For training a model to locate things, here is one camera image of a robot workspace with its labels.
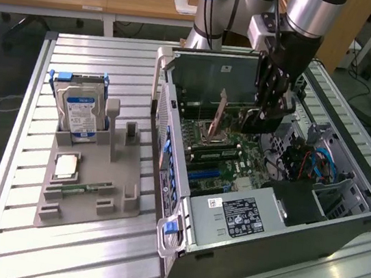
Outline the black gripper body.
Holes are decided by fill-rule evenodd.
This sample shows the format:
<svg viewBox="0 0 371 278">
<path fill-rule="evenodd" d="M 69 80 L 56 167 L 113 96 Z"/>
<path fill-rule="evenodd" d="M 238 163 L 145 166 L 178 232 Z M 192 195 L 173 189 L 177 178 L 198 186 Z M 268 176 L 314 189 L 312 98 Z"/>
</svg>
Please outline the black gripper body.
<svg viewBox="0 0 371 278">
<path fill-rule="evenodd" d="M 270 54 L 273 64 L 296 81 L 309 66 L 324 38 L 308 38 L 297 32 L 282 32 L 277 51 Z"/>
</svg>

